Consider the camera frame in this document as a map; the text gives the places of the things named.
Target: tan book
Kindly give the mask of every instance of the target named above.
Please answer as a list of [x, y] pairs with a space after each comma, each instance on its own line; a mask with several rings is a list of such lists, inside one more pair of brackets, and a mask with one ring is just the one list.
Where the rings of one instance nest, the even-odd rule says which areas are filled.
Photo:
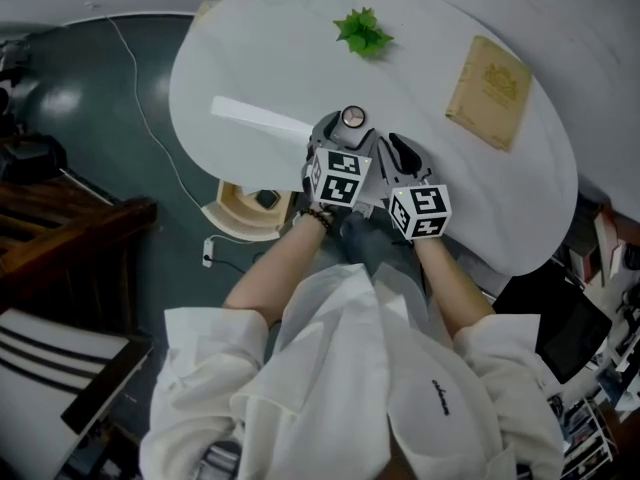
[[446, 115], [494, 148], [509, 151], [531, 76], [531, 70], [509, 52], [475, 36]]

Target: shirt sleeve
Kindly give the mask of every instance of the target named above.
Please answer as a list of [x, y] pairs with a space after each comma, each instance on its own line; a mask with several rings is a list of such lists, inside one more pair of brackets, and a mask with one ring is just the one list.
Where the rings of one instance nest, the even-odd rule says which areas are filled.
[[232, 431], [229, 400], [261, 368], [268, 335], [251, 310], [173, 309], [165, 323], [169, 350], [140, 445], [147, 480], [189, 478], [205, 450]]
[[562, 432], [542, 392], [535, 354], [539, 315], [491, 315], [455, 336], [454, 348], [478, 375], [498, 414], [505, 446], [535, 480], [562, 474]]

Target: black chair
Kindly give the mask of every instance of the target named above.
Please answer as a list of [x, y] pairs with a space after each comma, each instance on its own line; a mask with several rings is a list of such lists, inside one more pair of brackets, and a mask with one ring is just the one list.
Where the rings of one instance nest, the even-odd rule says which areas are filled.
[[554, 260], [511, 279], [493, 309], [540, 315], [536, 352], [562, 384], [586, 366], [612, 325], [582, 293], [575, 276]]

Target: black stripe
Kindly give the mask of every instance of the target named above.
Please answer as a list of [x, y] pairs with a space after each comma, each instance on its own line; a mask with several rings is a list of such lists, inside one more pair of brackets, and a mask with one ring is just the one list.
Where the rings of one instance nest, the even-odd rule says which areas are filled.
[[42, 350], [47, 350], [48, 352], [54, 352], [58, 355], [69, 357], [71, 359], [79, 359], [80, 361], [87, 361], [88, 363], [96, 363], [96, 364], [103, 364], [103, 365], [107, 365], [111, 361], [111, 359], [106, 359], [104, 357], [90, 356], [88, 354], [81, 354], [80, 352], [73, 352], [72, 350], [65, 350], [64, 348], [54, 347], [53, 345], [48, 345], [47, 343], [41, 343], [27, 336], [23, 336], [22, 334], [19, 334], [17, 332], [10, 331], [9, 329], [1, 325], [0, 325], [0, 333], [5, 334], [18, 341], [22, 341], [29, 345], [33, 345], [34, 347], [41, 348]]
[[26, 377], [27, 379], [31, 379], [32, 381], [38, 382], [39, 384], [44, 384], [45, 386], [49, 386], [50, 388], [57, 389], [58, 391], [65, 391], [67, 393], [71, 393], [72, 395], [79, 395], [80, 393], [82, 393], [81, 388], [67, 386], [66, 384], [62, 384], [61, 382], [56, 382], [55, 380], [47, 379], [45, 377], [41, 377], [40, 375], [36, 375], [35, 373], [28, 372], [27, 370], [23, 370], [18, 366], [12, 365], [1, 357], [0, 366], [4, 366], [7, 370], [12, 371], [13, 373], [17, 373], [18, 375]]
[[49, 368], [53, 368], [54, 370], [58, 370], [65, 373], [70, 373], [71, 375], [76, 375], [78, 377], [84, 377], [85, 379], [93, 379], [97, 373], [88, 372], [86, 370], [79, 370], [78, 368], [73, 368], [71, 366], [66, 366], [64, 364], [56, 363], [55, 361], [49, 361], [48, 359], [44, 359], [43, 357], [34, 356], [29, 352], [25, 352], [24, 350], [20, 350], [19, 348], [12, 347], [11, 345], [0, 341], [0, 348], [10, 352], [11, 354], [22, 357], [23, 359], [27, 359], [28, 361], [41, 364], [42, 366], [48, 366]]
[[80, 434], [150, 350], [147, 342], [129, 341], [67, 407], [62, 421]]

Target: marble tabletop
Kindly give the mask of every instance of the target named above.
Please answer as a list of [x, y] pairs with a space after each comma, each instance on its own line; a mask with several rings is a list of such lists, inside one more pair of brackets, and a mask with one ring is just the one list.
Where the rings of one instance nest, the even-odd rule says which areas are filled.
[[[336, 41], [333, 20], [362, 7], [373, 7], [395, 38], [376, 61]], [[447, 234], [498, 272], [525, 274], [542, 265], [567, 232], [576, 164], [536, 80], [510, 153], [445, 118], [475, 35], [509, 49], [441, 0], [223, 0], [195, 24], [178, 53], [169, 95], [173, 125], [208, 173], [238, 185], [301, 190], [306, 140], [213, 115], [213, 99], [308, 124], [361, 106], [367, 127], [410, 137], [431, 153], [451, 196]]]

